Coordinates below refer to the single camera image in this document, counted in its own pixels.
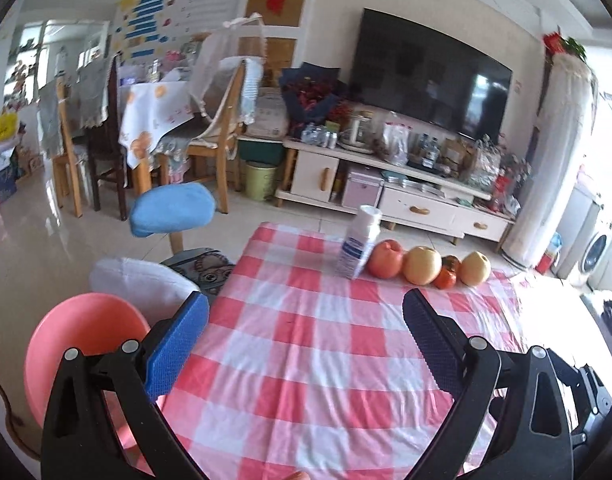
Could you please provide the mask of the person's left hand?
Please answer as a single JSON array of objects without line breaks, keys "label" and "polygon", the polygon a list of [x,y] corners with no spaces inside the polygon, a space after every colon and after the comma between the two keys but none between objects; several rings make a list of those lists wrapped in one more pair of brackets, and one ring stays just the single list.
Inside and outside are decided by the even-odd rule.
[{"label": "person's left hand", "polygon": [[310,477],[304,471],[295,471],[283,480],[310,480]]}]

